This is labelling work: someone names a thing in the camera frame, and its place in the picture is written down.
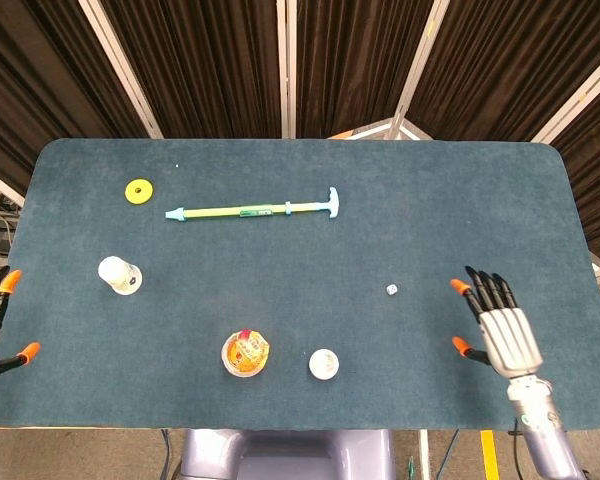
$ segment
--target blue felt tablecloth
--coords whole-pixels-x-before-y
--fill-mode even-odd
[[[124,197],[136,177],[151,200]],[[321,201],[340,214],[179,223],[185,208]],[[118,255],[129,297],[97,275]],[[555,150],[523,143],[61,140],[42,152],[10,256],[24,276],[0,356],[0,425],[509,428],[507,382],[449,279],[509,280],[568,428],[600,427],[600,295]],[[399,292],[389,297],[388,284]],[[226,337],[259,330],[266,369],[230,376]],[[307,363],[340,358],[332,380]]]

